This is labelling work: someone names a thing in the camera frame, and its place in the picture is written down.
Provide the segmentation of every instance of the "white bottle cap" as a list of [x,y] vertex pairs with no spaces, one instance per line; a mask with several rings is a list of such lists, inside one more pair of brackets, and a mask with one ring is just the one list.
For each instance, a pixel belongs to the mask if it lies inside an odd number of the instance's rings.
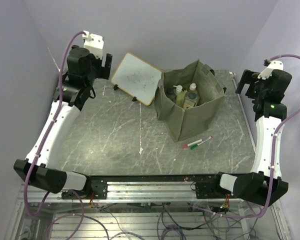
[[181,85],[178,85],[178,86],[174,86],[175,89],[176,89],[176,93],[177,94],[180,94],[182,92],[182,86]]
[[190,90],[194,91],[194,90],[196,90],[196,87],[197,87],[197,85],[195,83],[191,83]]

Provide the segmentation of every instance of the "small whiteboard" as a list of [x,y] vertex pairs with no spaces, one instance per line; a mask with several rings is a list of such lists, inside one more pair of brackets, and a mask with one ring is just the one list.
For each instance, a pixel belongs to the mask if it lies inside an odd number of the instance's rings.
[[127,53],[114,73],[111,82],[148,106],[155,98],[161,70]]

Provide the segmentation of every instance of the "gray marble surface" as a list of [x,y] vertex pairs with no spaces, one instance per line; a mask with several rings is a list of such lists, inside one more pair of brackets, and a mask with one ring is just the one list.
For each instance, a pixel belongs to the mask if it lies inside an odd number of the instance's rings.
[[[97,79],[97,97],[89,99],[60,148],[57,168],[87,175],[214,174],[249,172],[254,150],[242,108],[228,71],[215,76],[226,100],[209,130],[174,143],[153,104],[132,102],[110,80]],[[213,136],[190,150],[182,145]]]

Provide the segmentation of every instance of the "green marker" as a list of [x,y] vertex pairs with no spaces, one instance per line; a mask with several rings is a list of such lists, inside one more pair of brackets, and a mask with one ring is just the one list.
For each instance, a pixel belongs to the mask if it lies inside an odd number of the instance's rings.
[[208,140],[210,140],[210,139],[212,139],[212,136],[208,137],[207,139],[203,140],[203,141],[200,142],[200,143],[197,143],[197,144],[193,145],[192,147],[190,147],[190,149],[191,149],[191,150],[192,150],[192,149],[195,149],[196,147],[198,147],[199,145],[205,143],[206,141],[208,141]]

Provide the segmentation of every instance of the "gray wall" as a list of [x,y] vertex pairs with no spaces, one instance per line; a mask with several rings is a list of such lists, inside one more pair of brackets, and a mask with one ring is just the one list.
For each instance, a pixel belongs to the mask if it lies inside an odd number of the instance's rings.
[[183,68],[200,58],[232,71],[277,1],[24,0],[57,63],[69,38],[87,30],[104,36],[114,67],[132,52],[161,69]]
[[0,0],[0,240],[21,179],[13,170],[43,127],[57,68],[21,0]]
[[[237,72],[240,80],[244,69],[262,71],[263,60],[279,54],[300,55],[300,0],[279,0],[258,38]],[[283,58],[284,70],[293,76],[283,103],[288,115],[300,107],[300,60]],[[250,128],[256,139],[251,100],[242,96]],[[289,183],[288,193],[282,197],[294,239],[300,240],[300,114],[288,121],[282,133],[280,162],[282,178]]]

